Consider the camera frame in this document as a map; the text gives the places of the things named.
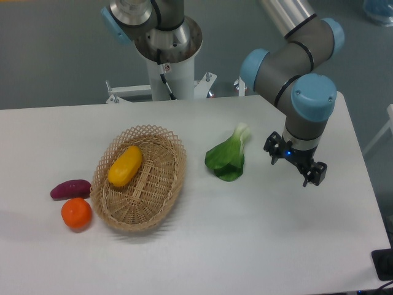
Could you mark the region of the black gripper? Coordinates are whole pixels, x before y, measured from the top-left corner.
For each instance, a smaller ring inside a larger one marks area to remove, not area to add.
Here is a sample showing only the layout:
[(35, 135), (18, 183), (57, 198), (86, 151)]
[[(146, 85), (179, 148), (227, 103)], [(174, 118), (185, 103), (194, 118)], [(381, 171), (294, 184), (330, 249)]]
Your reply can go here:
[(295, 165), (300, 173), (305, 173), (303, 187), (308, 184), (319, 186), (327, 172), (326, 163), (314, 162), (314, 153), (319, 142), (320, 137), (313, 140), (301, 140), (290, 133), (283, 133), (281, 139), (277, 132), (273, 132), (266, 139), (263, 150), (269, 153), (272, 165), (282, 158), (283, 153), (284, 158)]

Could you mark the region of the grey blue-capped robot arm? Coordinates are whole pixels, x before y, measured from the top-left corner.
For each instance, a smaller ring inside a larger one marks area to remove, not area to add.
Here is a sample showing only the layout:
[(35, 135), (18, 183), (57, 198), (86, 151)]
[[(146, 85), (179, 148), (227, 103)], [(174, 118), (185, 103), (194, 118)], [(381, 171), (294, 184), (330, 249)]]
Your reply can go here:
[[(305, 184), (319, 185), (327, 165), (314, 160), (337, 88), (314, 68), (337, 53), (344, 32), (331, 18), (318, 18), (307, 1), (263, 1), (286, 45), (275, 53), (253, 50), (239, 77), (285, 116), (282, 133), (272, 133), (264, 150), (272, 162), (294, 165)], [(202, 45), (199, 25), (184, 13), (183, 1), (111, 1), (101, 16), (123, 43), (134, 43), (145, 59), (152, 98), (192, 100), (197, 97), (194, 58)]]

